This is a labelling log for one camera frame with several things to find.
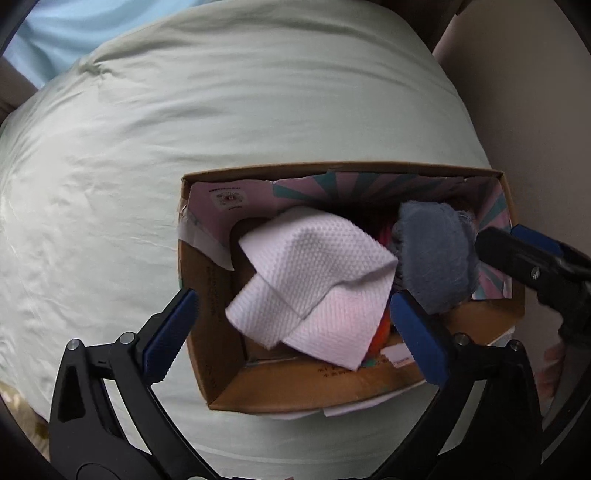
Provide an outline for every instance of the white paper towel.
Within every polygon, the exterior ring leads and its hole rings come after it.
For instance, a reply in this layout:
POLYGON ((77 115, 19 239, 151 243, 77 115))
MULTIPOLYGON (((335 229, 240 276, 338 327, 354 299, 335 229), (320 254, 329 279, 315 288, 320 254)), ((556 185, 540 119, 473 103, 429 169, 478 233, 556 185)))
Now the white paper towel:
POLYGON ((256 275, 226 309, 270 348, 356 370, 387 304, 398 260, 339 216, 294 207, 240 240, 256 275))

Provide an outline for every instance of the white bedsheet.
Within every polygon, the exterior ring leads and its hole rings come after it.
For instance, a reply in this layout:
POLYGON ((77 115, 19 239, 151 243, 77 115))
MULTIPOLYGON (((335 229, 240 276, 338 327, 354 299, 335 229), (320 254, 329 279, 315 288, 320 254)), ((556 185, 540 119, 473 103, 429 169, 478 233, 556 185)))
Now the white bedsheet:
MULTIPOLYGON (((386 9, 225 0, 102 45, 2 126, 0 380, 48 417, 69 339, 114 341, 167 304, 184 173, 360 159, 488 167, 454 87, 386 9)), ((331 419, 209 411, 185 349, 154 389, 222 475, 265 479, 369 475, 434 393, 331 419)))

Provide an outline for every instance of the teal stripe pattern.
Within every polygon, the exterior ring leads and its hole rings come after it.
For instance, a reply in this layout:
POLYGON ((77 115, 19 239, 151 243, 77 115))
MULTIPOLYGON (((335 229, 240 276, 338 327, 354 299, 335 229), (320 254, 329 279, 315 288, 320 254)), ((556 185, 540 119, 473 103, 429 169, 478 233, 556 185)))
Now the teal stripe pattern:
POLYGON ((486 225, 491 223, 497 216, 507 210, 507 201, 505 200, 505 196, 501 194, 496 200, 495 203, 492 204, 492 207, 486 215, 482 218, 480 223, 478 224, 478 229, 482 230, 486 225))
POLYGON ((372 198, 373 197, 382 197, 382 196, 386 195, 388 192, 390 192, 391 190, 394 190, 395 188, 398 188, 401 185, 404 185, 405 183, 408 183, 409 181, 414 180, 416 177, 417 177, 417 175, 414 173, 402 173, 396 179, 394 179, 393 181, 387 183, 382 188, 380 188, 376 193, 374 193, 374 195, 372 195, 372 198))
POLYGON ((339 189, 337 188, 336 173, 334 171, 314 175, 312 178, 327 193, 330 200, 339 200, 339 189))
POLYGON ((476 289, 476 291, 472 295, 472 298, 474 300, 486 300, 486 293, 484 293, 484 289, 482 288, 482 285, 478 285, 478 288, 476 289))
POLYGON ((431 190, 435 190, 439 185, 443 183, 443 180, 434 180, 426 185, 420 185, 413 189, 405 190, 400 195, 397 195, 397 198, 412 198, 416 195, 420 195, 422 193, 430 192, 431 190))
POLYGON ((375 367, 378 364, 378 361, 375 358, 368 358, 361 362, 360 368, 370 368, 375 367))
POLYGON ((500 291, 501 294, 502 294, 503 291, 504 291, 504 286, 505 286, 505 283, 503 282, 503 279, 502 278, 499 278, 498 275, 496 275, 495 273, 493 273, 490 269, 488 269, 482 263, 480 264, 480 268, 484 272, 484 275, 486 275, 490 279, 490 281, 494 283, 496 289, 498 291, 500 291))
POLYGON ((380 176, 379 173, 360 173, 357 175, 353 191, 351 192, 351 200, 357 200, 365 192, 369 190, 375 180, 380 176))
POLYGON ((302 202, 317 203, 319 199, 313 196, 306 195, 305 193, 298 192, 297 190, 284 187, 283 185, 273 184, 273 195, 277 198, 290 199, 290 200, 301 200, 302 202))
POLYGON ((478 199, 475 205, 477 210, 480 210, 482 208, 484 202, 486 201, 490 193, 492 193, 492 188, 491 183, 489 181, 485 181, 478 186, 478 199))

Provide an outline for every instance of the gray fuzzy sock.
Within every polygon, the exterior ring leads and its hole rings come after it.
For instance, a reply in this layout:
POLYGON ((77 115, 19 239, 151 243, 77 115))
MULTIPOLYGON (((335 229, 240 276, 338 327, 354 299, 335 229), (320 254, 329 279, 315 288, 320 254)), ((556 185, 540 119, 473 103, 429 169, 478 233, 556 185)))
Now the gray fuzzy sock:
POLYGON ((393 237, 400 241, 395 249, 401 281, 429 314, 448 312, 478 286, 472 220, 446 203, 400 206, 393 237))

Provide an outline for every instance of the cardboard box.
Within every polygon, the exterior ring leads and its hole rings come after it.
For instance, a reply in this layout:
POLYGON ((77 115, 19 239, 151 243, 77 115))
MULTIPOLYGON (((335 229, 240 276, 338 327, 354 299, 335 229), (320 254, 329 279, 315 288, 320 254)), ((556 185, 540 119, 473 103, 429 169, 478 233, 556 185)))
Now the cardboard box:
MULTIPOLYGON (((400 162, 323 162, 265 165, 206 171, 183 177, 181 206, 195 182, 279 180, 337 172, 412 173, 429 177, 494 177, 499 180, 512 223, 514 205, 500 171, 400 162)), ((241 233, 232 232, 237 238, 241 233)), ((235 247, 232 258, 239 255, 235 247)), ((189 244, 179 241, 178 269, 183 286, 196 291, 200 313, 187 339, 199 389, 213 410, 280 413, 312 410, 366 400, 399 390, 422 379, 416 364, 395 368, 383 356, 371 366, 348 371, 287 347, 265 351, 234 329, 225 308, 254 271, 226 270, 189 244)), ((524 288, 512 283, 512 298, 469 301, 444 318, 452 333, 466 332, 479 344, 489 344, 514 326, 524 314, 524 288)), ((389 345, 400 343, 392 334, 389 345)))

